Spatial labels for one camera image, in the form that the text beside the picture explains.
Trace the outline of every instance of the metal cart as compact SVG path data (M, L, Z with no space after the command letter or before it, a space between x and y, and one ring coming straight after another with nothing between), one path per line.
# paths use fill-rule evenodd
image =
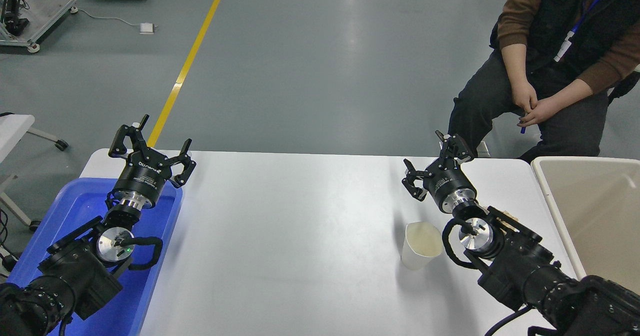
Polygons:
M0 24L0 46L27 47L30 53L40 50L37 43L62 16L69 11L76 14L78 0L25 0L28 8L22 9L20 17L29 20L22 35L16 37Z

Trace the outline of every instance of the concrete floor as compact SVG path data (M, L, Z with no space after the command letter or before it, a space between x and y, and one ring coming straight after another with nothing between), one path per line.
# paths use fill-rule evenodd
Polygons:
M7 193L42 218L91 153L123 124L153 125L213 0L78 0L130 23L70 15L36 55L0 49L0 112L32 114L70 147L25 136L0 164ZM158 149L435 156L452 99L490 53L505 0L222 0ZM601 156L640 158L636 89L609 109ZM517 117L496 120L493 156L535 143ZM7 245L30 232L11 217Z

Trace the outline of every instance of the dark pants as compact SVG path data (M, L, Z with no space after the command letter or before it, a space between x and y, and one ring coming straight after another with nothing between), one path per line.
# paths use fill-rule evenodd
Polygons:
M527 78L537 99L553 96L573 81L554 67L530 73ZM453 101L448 133L464 138L474 153L493 128L494 118L506 112L524 115L512 101L512 87L499 51L489 56ZM597 156L607 107L603 91L560 110L538 124L541 141L519 158L530 163L538 156Z

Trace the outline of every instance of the lanyard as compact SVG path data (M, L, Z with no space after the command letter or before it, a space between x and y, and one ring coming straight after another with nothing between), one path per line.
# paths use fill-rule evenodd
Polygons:
M598 2L600 2L600 0L593 0L593 2L591 3L591 5L589 6L589 9L587 10L587 12L583 12L582 17L580 17L580 20L578 21L578 23L575 24L575 26L571 29L571 32L573 32L574 34L576 34L576 32L578 32L578 28L580 28L580 26L582 25L583 21L585 21L585 18L587 17L587 14L589 14L589 12L594 9L594 6L598 4Z

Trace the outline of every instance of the white table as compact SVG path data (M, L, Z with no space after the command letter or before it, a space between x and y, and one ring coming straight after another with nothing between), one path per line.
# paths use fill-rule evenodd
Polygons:
M410 197L402 157L192 158L142 335L477 335L512 312L477 285L477 270L445 254L423 270L402 265L405 224L442 230L450 219L430 197ZM409 159L418 169L434 160ZM102 149L80 176L117 178L123 167ZM575 275L528 164L478 159L462 169L482 204L518 217ZM531 311L497 334L532 324L549 325Z
M0 163L5 160L16 144L30 130L35 120L32 115L6 115L0 117ZM5 193L5 190L16 178L18 176L14 174L0 175L0 204L13 213L25 226L30 226L32 220Z
M0 162L18 144L36 121L32 115L6 115L0 117Z

